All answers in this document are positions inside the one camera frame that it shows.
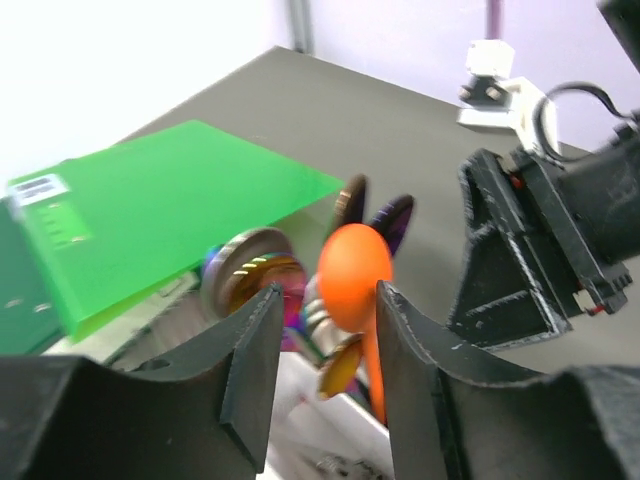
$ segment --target gray table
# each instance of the gray table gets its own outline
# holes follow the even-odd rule
[[[444,322],[455,294],[464,237],[459,164],[479,147],[508,152],[513,136],[456,125],[456,107],[284,49],[274,49],[132,136],[200,119],[329,174],[371,180],[368,209],[400,193],[417,199],[396,260],[396,285],[424,313]],[[282,225],[313,265],[326,225],[313,207]],[[629,267],[640,282],[640,263]],[[501,353],[542,371],[570,364],[640,364],[640,295],[613,317],[578,318],[551,342]]]

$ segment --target green folder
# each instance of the green folder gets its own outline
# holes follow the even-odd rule
[[[0,354],[41,353],[62,337],[26,236],[0,200]]]
[[[10,182],[60,320],[82,340],[207,250],[342,182],[191,121]]]

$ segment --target orange plastic spoon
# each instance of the orange plastic spoon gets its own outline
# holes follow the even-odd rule
[[[362,332],[373,411],[385,423],[384,388],[376,334],[376,284],[391,281],[391,253],[382,236],[354,223],[336,230],[318,261],[318,292],[338,328]]]

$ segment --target barcode label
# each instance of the barcode label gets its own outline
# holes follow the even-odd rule
[[[32,203],[41,202],[42,200],[55,197],[68,191],[69,189],[60,177],[53,173],[9,187],[9,195],[17,207],[24,207]]]

